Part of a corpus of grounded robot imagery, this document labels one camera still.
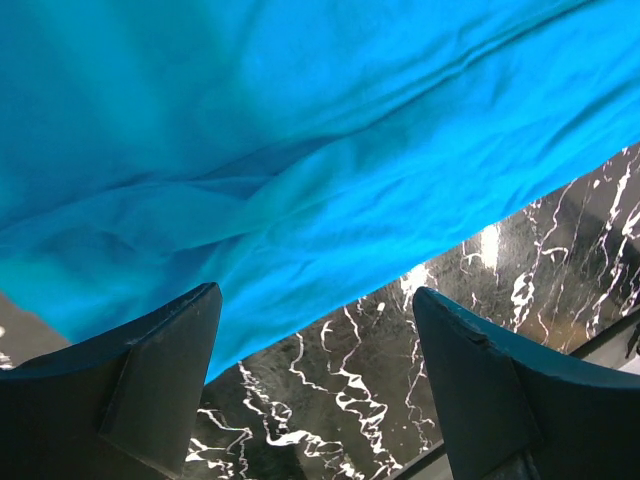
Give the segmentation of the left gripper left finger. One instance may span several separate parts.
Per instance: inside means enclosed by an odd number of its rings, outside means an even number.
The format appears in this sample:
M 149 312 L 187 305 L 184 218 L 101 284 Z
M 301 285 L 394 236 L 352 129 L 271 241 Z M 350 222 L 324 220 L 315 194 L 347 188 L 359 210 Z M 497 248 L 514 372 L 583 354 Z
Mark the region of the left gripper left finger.
M 180 478 L 221 307 L 203 284 L 2 371 L 2 478 Z

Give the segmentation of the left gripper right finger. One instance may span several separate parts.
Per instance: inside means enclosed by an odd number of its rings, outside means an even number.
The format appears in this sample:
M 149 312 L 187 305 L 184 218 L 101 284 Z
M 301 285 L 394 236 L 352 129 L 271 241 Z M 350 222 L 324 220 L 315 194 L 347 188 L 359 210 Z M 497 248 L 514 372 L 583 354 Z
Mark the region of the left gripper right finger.
M 421 287 L 413 312 L 456 479 L 636 479 L 639 378 Z

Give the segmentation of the teal blue t shirt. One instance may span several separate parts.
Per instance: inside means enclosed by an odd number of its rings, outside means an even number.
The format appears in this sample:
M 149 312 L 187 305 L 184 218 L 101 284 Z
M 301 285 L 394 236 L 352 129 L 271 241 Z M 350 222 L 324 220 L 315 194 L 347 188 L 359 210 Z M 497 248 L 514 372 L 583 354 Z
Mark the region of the teal blue t shirt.
M 1 290 L 215 378 L 638 139 L 635 1 L 5 1 Z

